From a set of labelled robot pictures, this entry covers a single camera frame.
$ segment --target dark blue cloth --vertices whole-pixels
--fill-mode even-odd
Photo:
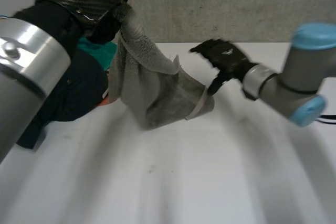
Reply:
[[[89,113],[103,100],[108,78],[100,64],[77,49],[70,67],[57,83],[17,144],[33,149],[43,129],[51,121],[74,121]]]

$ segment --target cable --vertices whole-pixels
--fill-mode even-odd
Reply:
[[[320,118],[328,120],[336,120],[336,115],[321,115]]]
[[[336,122],[333,123],[333,122],[326,122],[326,121],[322,121],[322,120],[319,120],[319,119],[316,119],[317,122],[319,123],[324,123],[324,124],[329,124],[329,125],[336,125]]]

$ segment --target teal fabric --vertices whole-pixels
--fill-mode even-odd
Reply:
[[[87,40],[87,38],[81,38],[78,42],[78,47],[92,55],[104,70],[108,70],[110,68],[114,55],[117,52],[117,45],[112,42],[99,45],[91,43]]]

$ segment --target white tabletop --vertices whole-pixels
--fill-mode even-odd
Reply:
[[[188,50],[158,44],[209,85],[216,76]],[[280,71],[288,44],[239,44]],[[322,89],[336,114],[334,82]],[[141,131],[117,101],[71,122],[53,122],[35,152],[18,146],[0,165],[0,223],[336,223],[336,126],[298,129],[236,81],[215,110]]]

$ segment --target gray wall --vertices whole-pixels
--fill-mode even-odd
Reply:
[[[10,14],[32,0],[0,0]],[[336,0],[131,0],[157,42],[289,41],[304,22],[336,23]]]

